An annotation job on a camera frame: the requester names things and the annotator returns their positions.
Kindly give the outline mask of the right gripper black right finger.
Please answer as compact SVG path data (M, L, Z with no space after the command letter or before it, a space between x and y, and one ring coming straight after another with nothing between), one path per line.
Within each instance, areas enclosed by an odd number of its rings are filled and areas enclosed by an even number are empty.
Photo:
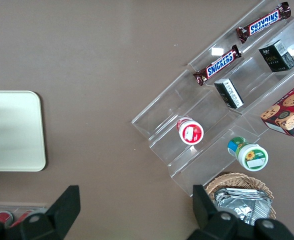
M193 186L192 209L199 228L189 240L236 240L238 219L218 211L202 185Z

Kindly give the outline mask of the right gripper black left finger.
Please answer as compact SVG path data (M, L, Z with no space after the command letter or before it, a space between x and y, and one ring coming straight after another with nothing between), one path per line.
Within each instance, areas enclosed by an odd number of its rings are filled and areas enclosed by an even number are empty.
M81 210L80 188L70 185L46 212L29 214L6 233L7 240L63 240Z

